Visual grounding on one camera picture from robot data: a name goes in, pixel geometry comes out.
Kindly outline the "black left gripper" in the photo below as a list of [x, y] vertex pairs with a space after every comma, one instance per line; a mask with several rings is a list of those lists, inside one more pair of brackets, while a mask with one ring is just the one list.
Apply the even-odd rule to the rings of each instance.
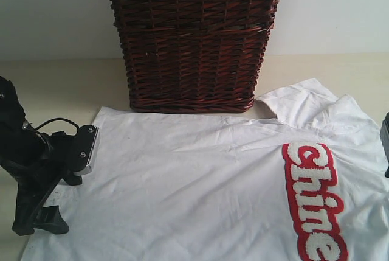
[[1, 155], [1, 167], [18, 183], [12, 230], [18, 235], [32, 235], [35, 229], [51, 234], [66, 234], [69, 226], [59, 206], [44, 207], [57, 184], [69, 186], [83, 183], [82, 176], [70, 171], [66, 158], [74, 141], [63, 131], [43, 134], [33, 145], [23, 147], [17, 162]]

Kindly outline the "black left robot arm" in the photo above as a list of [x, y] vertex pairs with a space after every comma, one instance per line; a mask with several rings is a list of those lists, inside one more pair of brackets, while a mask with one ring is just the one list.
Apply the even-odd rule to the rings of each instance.
[[82, 183], [66, 162], [73, 141], [63, 131], [48, 135], [33, 128], [13, 83], [1, 78], [1, 167], [18, 183], [12, 230], [19, 236], [36, 229], [68, 232], [59, 207], [44, 203], [60, 180], [71, 186]]

